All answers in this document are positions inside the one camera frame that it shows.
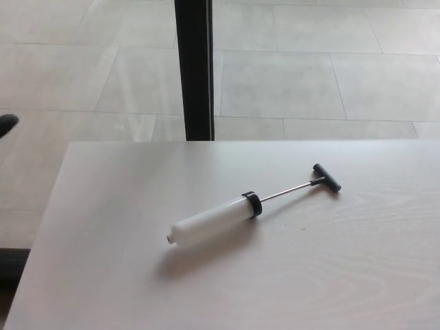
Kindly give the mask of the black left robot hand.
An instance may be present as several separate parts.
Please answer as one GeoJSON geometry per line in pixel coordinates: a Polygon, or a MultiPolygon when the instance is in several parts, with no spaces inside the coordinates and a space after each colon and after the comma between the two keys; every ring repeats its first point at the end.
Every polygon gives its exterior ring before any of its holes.
{"type": "Polygon", "coordinates": [[[0,116],[0,138],[3,138],[19,123],[19,118],[14,114],[0,116]]]}

